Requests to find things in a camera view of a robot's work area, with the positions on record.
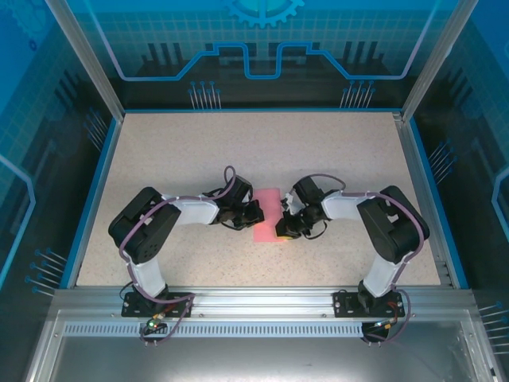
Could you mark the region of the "aluminium frame post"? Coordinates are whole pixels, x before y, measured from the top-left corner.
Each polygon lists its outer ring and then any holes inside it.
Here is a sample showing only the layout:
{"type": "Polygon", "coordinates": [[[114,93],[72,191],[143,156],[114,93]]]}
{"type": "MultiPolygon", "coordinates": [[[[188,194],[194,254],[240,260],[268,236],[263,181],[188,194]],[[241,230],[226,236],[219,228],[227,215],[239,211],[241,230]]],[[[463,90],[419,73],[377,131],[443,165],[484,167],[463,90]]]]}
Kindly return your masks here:
{"type": "Polygon", "coordinates": [[[438,74],[445,59],[450,54],[457,38],[460,36],[468,19],[472,15],[479,0],[458,0],[451,13],[437,43],[426,61],[424,68],[418,76],[401,111],[403,123],[409,123],[418,109],[433,80],[438,74]]]}
{"type": "Polygon", "coordinates": [[[45,3],[90,76],[109,112],[118,122],[122,123],[125,116],[124,108],[71,8],[65,0],[45,0],[45,3]]]}

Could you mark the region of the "long aluminium mounting rail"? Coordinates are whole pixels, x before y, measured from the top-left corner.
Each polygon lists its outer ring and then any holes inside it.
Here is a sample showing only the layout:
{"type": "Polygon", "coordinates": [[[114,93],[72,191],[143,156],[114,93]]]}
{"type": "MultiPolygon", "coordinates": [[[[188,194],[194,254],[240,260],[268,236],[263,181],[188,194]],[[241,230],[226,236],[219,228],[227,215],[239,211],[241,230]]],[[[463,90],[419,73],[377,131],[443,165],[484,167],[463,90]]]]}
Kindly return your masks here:
{"type": "MultiPolygon", "coordinates": [[[[332,287],[189,287],[196,295],[194,321],[262,321],[333,318],[332,287]]],[[[403,286],[410,297],[410,315],[418,321],[455,321],[476,315],[476,301],[470,290],[441,286],[403,286]]],[[[68,320],[105,320],[120,317],[117,286],[87,286],[57,290],[49,317],[68,320]]]]}

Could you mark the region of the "pink paper sheet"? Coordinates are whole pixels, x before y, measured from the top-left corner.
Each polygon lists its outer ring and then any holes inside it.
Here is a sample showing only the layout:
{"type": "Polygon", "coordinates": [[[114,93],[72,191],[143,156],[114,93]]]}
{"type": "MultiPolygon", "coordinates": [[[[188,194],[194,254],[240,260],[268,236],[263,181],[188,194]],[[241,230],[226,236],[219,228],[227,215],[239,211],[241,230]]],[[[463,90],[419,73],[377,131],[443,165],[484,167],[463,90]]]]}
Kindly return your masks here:
{"type": "Polygon", "coordinates": [[[280,189],[256,189],[254,199],[263,211],[264,221],[253,227],[255,243],[277,243],[282,239],[276,235],[276,225],[282,218],[280,189]]]}

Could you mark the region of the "aluminium side rail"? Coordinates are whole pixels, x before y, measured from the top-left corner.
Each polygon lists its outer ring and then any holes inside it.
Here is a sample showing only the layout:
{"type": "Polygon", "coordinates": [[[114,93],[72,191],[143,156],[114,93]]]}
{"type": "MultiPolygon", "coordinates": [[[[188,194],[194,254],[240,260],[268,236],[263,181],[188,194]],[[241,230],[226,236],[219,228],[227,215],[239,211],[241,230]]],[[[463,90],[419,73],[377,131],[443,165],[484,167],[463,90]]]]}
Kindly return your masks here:
{"type": "Polygon", "coordinates": [[[442,224],[438,216],[432,191],[426,176],[424,162],[418,150],[418,145],[411,126],[403,121],[400,113],[394,112],[394,123],[398,137],[402,145],[402,151],[406,159],[406,165],[414,187],[422,218],[429,226],[429,239],[426,245],[433,256],[434,265],[437,269],[440,286],[445,288],[458,288],[457,277],[451,266],[449,245],[442,231],[442,224]]]}

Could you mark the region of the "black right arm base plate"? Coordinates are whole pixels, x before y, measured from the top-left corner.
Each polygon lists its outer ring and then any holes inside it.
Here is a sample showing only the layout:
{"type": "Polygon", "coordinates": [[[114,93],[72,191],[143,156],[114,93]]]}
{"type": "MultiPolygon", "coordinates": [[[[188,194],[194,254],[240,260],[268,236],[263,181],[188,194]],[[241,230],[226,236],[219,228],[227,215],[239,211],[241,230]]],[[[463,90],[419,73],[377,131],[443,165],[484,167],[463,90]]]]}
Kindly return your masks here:
{"type": "Polygon", "coordinates": [[[400,293],[388,292],[382,297],[368,297],[365,304],[357,292],[339,290],[332,295],[332,308],[336,318],[403,318],[405,307],[400,293]]]}

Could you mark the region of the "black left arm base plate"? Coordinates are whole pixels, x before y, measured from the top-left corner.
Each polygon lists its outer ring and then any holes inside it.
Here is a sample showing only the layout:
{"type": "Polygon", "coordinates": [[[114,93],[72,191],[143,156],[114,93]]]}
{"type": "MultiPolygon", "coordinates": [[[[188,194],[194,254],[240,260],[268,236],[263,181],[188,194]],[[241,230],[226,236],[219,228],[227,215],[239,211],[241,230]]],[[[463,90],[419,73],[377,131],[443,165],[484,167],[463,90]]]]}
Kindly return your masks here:
{"type": "Polygon", "coordinates": [[[123,318],[151,318],[164,314],[166,318],[179,318],[188,307],[188,302],[160,304],[146,300],[138,292],[131,291],[123,297],[121,316],[123,318]]]}

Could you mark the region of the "grey metal sheet panel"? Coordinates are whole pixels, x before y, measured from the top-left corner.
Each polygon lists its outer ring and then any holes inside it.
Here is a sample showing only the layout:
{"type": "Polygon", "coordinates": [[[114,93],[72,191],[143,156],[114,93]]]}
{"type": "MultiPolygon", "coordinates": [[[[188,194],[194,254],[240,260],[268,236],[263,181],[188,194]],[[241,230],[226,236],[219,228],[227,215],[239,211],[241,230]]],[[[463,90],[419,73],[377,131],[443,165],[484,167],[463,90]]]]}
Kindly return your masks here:
{"type": "Polygon", "coordinates": [[[416,321],[395,341],[362,338],[65,337],[48,322],[22,382],[509,382],[470,318],[416,321]]]}

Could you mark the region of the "blue table edge border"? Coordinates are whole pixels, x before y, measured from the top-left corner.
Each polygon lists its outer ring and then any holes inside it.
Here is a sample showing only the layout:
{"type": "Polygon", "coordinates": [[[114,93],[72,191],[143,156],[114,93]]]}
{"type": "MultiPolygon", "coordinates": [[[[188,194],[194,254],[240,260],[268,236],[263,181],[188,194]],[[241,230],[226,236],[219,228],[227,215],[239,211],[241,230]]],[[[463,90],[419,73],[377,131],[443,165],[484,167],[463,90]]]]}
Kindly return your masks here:
{"type": "MultiPolygon", "coordinates": [[[[417,204],[394,123],[395,109],[337,108],[184,111],[131,109],[108,131],[69,257],[65,286],[117,287],[128,280],[107,227],[144,186],[197,194],[223,184],[234,166],[256,189],[287,191],[300,177],[326,173],[350,192],[399,186],[417,204]]],[[[414,122],[408,123],[424,162],[457,285],[468,283],[438,195],[434,169],[414,122]]],[[[358,221],[330,225],[318,240],[255,243],[253,232],[196,224],[177,228],[159,262],[175,287],[336,287],[358,283],[374,253],[358,221]]],[[[440,285],[426,245],[399,282],[440,285]]]]}

